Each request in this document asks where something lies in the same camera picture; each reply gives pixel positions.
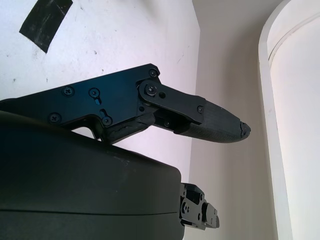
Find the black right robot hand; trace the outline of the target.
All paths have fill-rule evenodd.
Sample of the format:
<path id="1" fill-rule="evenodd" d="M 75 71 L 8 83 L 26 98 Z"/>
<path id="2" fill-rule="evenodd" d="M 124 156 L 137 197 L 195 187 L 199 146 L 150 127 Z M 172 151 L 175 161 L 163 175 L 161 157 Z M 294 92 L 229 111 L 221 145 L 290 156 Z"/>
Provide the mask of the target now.
<path id="1" fill-rule="evenodd" d="M 180 171 L 116 143 L 156 126 L 214 143 L 251 128 L 153 64 L 0 102 L 3 240 L 181 240 L 220 226 Z"/>

